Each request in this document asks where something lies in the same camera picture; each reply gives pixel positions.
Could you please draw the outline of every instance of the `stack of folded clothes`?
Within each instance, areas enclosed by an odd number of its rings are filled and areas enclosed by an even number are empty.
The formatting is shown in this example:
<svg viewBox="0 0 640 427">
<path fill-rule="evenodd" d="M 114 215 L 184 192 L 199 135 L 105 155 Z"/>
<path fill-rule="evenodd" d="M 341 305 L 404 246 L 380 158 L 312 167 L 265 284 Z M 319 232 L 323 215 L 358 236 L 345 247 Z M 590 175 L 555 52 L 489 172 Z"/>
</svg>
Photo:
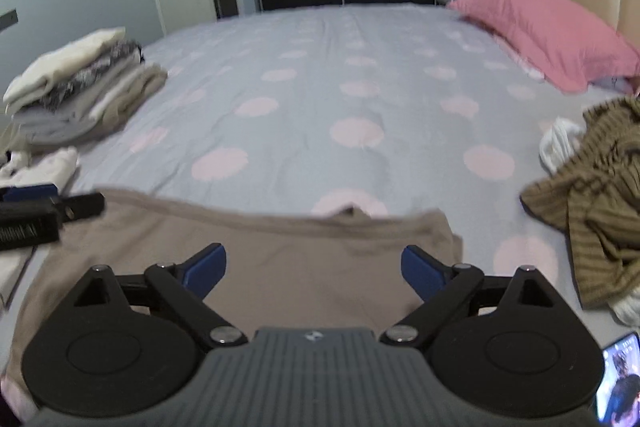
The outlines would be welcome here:
<svg viewBox="0 0 640 427">
<path fill-rule="evenodd" d="M 167 73 L 146 64 L 124 28 L 98 30 L 43 55 L 4 94 L 12 125 L 4 150 L 42 152 L 103 137 L 161 89 Z"/>
</svg>

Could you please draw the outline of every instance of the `brown striped garment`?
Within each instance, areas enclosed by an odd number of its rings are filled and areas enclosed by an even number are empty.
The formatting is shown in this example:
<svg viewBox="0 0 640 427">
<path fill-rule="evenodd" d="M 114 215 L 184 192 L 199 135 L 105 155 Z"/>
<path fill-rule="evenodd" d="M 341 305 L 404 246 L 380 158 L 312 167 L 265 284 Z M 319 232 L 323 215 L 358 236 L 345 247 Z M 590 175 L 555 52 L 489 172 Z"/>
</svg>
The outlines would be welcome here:
<svg viewBox="0 0 640 427">
<path fill-rule="evenodd" d="M 520 195 L 540 221 L 567 234 L 584 307 L 640 285 L 640 100 L 585 111 L 578 153 Z"/>
</svg>

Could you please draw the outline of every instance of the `bed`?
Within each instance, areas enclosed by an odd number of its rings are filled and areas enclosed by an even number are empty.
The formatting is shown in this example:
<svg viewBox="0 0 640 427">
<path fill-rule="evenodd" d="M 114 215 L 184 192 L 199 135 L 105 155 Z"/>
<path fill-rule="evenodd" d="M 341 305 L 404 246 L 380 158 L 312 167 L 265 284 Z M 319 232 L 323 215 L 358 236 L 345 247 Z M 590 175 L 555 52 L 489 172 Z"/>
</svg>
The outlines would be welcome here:
<svg viewBox="0 0 640 427">
<path fill-rule="evenodd" d="M 576 1 L 640 45 L 640 0 Z M 615 92 L 562 95 L 455 12 L 415 5 L 267 12 L 144 54 L 168 69 L 166 87 L 81 150 L 74 192 L 117 186 L 268 214 L 440 208 L 466 262 L 497 275 L 534 264 L 601 344 L 626 330 L 607 309 L 581 309 L 564 237 L 518 201 L 546 175 L 538 146 L 551 123 L 580 121 Z"/>
</svg>

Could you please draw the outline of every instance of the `patterned folded garment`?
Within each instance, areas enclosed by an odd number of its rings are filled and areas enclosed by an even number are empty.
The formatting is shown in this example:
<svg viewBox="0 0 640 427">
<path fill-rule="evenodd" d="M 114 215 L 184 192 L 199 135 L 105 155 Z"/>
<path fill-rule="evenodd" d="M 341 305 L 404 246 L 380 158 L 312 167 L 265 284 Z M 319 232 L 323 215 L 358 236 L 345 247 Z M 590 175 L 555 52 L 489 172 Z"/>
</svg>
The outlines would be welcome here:
<svg viewBox="0 0 640 427">
<path fill-rule="evenodd" d="M 597 105 L 584 119 L 580 150 L 520 199 L 568 236 L 580 302 L 593 307 L 640 285 L 640 100 Z"/>
<path fill-rule="evenodd" d="M 31 106 L 42 106 L 52 112 L 56 111 L 65 100 L 93 86 L 100 77 L 123 58 L 129 57 L 135 50 L 141 52 L 140 61 L 144 62 L 142 47 L 138 42 L 130 39 L 116 42 L 108 51 L 89 64 L 89 66 L 82 68 L 82 70 L 78 71 L 78 73 L 73 75 L 67 82 L 62 82 L 55 86 L 45 96 L 31 104 Z"/>
</svg>

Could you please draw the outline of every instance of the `bedsheet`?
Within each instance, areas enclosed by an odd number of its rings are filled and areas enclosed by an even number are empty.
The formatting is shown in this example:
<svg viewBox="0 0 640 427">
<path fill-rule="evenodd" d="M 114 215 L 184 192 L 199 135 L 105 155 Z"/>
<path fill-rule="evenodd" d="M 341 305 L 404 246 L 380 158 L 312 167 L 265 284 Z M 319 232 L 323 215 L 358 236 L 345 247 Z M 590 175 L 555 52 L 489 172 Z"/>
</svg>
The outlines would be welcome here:
<svg viewBox="0 0 640 427">
<path fill-rule="evenodd" d="M 564 237 L 528 217 L 558 116 L 615 94 L 565 96 L 529 78 L 447 9 L 346 6 L 200 25 L 144 49 L 166 87 L 124 131 L 82 151 L 75 191 L 133 188 L 209 207 L 374 216 L 446 213 L 488 274 L 537 265 L 601 343 L 623 333 L 582 311 Z"/>
</svg>

